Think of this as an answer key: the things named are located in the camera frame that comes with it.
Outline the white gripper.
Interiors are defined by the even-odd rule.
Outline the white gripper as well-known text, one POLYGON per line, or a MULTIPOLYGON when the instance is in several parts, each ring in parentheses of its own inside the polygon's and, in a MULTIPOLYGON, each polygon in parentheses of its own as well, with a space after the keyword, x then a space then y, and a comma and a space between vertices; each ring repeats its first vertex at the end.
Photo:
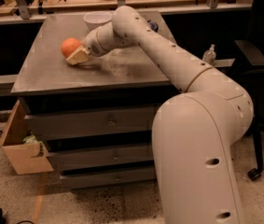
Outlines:
POLYGON ((89 54, 95 57, 102 55, 100 45, 97 38, 97 29, 91 30, 83 39, 82 45, 70 54, 65 60, 70 65, 77 65, 79 63, 87 62, 90 57, 89 54))

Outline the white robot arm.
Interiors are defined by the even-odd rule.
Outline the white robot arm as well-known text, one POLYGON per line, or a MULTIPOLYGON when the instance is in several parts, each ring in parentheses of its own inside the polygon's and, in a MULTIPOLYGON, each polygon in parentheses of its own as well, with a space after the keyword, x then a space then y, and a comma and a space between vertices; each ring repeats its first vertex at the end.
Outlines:
POLYGON ((209 63, 153 31, 132 7, 65 53, 84 63, 137 45, 178 89, 157 111, 152 149, 166 224, 245 224, 230 147, 254 115, 247 91, 209 63))

